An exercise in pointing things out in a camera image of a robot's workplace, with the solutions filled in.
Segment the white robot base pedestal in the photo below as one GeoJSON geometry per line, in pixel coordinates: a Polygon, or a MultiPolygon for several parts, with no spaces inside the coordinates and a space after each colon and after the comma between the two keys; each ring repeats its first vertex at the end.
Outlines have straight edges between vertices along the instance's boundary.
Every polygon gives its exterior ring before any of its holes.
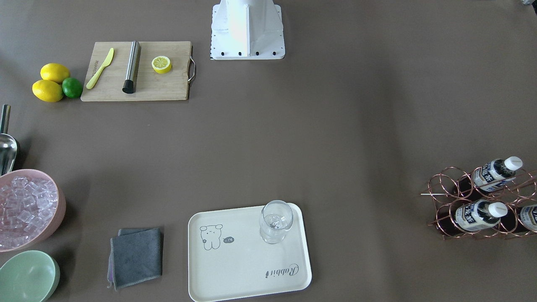
{"type": "Polygon", "coordinates": [[[272,0],[221,0],[211,11],[212,60],[285,57],[282,8],[272,0]]]}

